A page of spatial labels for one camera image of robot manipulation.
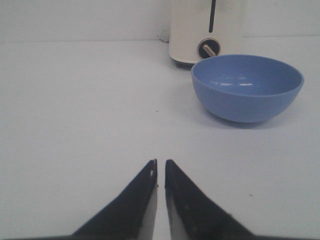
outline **white table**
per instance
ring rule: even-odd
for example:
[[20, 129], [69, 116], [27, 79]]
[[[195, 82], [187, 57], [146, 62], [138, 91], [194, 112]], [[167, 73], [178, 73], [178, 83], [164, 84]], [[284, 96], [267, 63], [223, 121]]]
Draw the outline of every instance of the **white table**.
[[158, 159], [155, 240], [169, 240], [174, 159], [255, 234], [320, 238], [320, 37], [245, 38], [298, 68], [264, 123], [209, 114], [160, 41], [0, 43], [0, 238], [68, 235]]

